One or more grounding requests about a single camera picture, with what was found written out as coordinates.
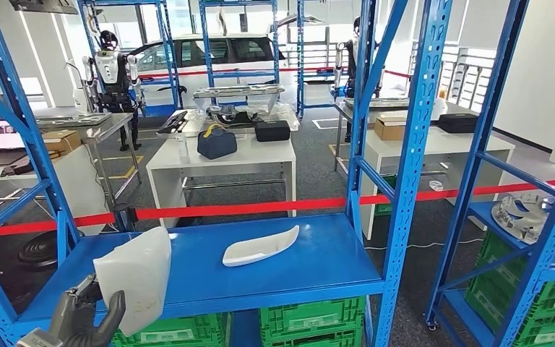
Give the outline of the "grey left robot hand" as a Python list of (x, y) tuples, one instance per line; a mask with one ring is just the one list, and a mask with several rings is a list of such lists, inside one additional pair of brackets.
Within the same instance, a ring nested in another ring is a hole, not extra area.
[(96, 304), (102, 300), (96, 275), (87, 275), (62, 294), (48, 332), (63, 346), (109, 346), (126, 312), (126, 296), (123, 291), (111, 295), (106, 316), (95, 326)]

